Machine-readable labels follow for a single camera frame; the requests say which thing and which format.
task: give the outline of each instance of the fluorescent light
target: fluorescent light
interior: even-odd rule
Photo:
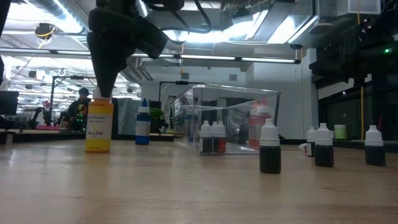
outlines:
[[[260,12],[260,14],[258,15],[257,19],[254,19],[255,15],[253,15],[253,19],[255,20],[255,22],[254,22],[254,25],[253,25],[252,29],[246,35],[246,40],[251,39],[251,38],[254,37],[254,34],[256,34],[257,30],[259,30],[259,28],[260,28],[262,22],[264,21],[264,19],[266,19],[266,16],[267,16],[268,12],[269,12],[268,9]]]
[[[292,16],[287,16],[286,19],[279,25],[273,35],[267,41],[268,44],[284,44],[294,34],[295,25]]]
[[[305,26],[303,26],[292,38],[288,40],[288,43],[292,43],[295,41],[300,35],[304,33],[305,30],[307,30],[316,20],[318,19],[318,16],[314,16],[310,22],[308,22]]]
[[[243,62],[270,62],[270,63],[294,63],[292,59],[277,59],[277,58],[248,58],[243,57]]]
[[[161,54],[161,55],[159,55],[159,58],[174,58],[174,55],[170,55],[170,54]]]
[[[215,1],[203,1],[200,3],[200,6],[204,9],[220,9],[221,8],[221,3],[220,2],[215,2]],[[197,5],[192,1],[188,2],[185,1],[184,7],[182,7],[181,10],[184,11],[197,11],[198,7]]]
[[[26,54],[49,54],[49,50],[42,50],[42,49],[13,49],[13,48],[5,48],[1,47],[0,52],[7,52],[7,53],[26,53]]]
[[[58,50],[58,54],[67,54],[67,55],[87,55],[90,56],[90,52],[87,51],[77,51],[77,50]]]
[[[181,58],[189,58],[189,59],[208,59],[208,60],[235,60],[235,57],[206,56],[206,55],[181,55]]]
[[[142,13],[144,13],[143,17],[148,16],[147,6],[141,0],[138,0],[138,1],[139,1],[140,6],[141,6]]]
[[[132,55],[132,57],[148,57],[148,55],[143,53],[135,53]]]

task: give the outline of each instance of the person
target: person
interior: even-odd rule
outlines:
[[[79,90],[79,99],[70,104],[68,116],[70,117],[69,128],[74,131],[85,130],[87,125],[88,104],[91,99],[87,96],[90,93],[86,88]]]
[[[77,117],[78,115],[87,115],[88,104],[91,101],[91,99],[87,97],[89,94],[86,88],[81,88],[79,90],[79,99],[71,103],[68,109],[68,114],[71,118]]]

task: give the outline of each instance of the computer monitor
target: computer monitor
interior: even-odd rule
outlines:
[[[16,115],[18,91],[0,91],[0,115]]]

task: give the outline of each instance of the white bottle cap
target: white bottle cap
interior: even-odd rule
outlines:
[[[200,127],[200,137],[201,138],[211,138],[212,137],[211,126],[209,124],[209,121],[204,121],[203,125]]]
[[[377,130],[376,125],[370,125],[369,131],[366,131],[365,146],[383,146],[381,132]]]
[[[256,114],[264,114],[271,112],[271,108],[269,106],[258,106]]]
[[[223,121],[219,121],[218,124],[213,125],[212,131],[214,137],[225,138],[226,136],[225,126],[223,124]]]
[[[260,146],[279,146],[278,128],[272,118],[267,118],[266,124],[261,128]]]
[[[298,146],[298,149],[299,149],[300,151],[304,152],[304,151],[305,151],[305,145],[306,145],[305,143],[299,145],[299,146]]]
[[[112,95],[111,95],[110,97],[102,97],[102,96],[101,96],[100,89],[97,88],[97,89],[95,89],[95,90],[93,91],[93,98],[94,98],[94,99],[109,100],[109,101],[111,101],[111,100],[112,100]]]
[[[311,126],[310,129],[307,131],[307,141],[315,142],[315,129],[313,128],[313,126]]]
[[[321,123],[318,130],[315,132],[315,144],[321,146],[332,146],[333,140],[331,139],[332,132],[326,126],[326,123]]]
[[[138,113],[150,113],[150,108],[147,106],[138,107]]]

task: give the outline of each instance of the clear acrylic box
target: clear acrylic box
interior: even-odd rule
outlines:
[[[174,142],[201,155],[258,154],[261,127],[266,118],[277,124],[280,93],[272,90],[234,86],[195,85],[179,94],[171,107],[173,111]],[[207,121],[211,130],[223,129],[223,144],[212,140],[212,149],[203,147],[202,125]]]

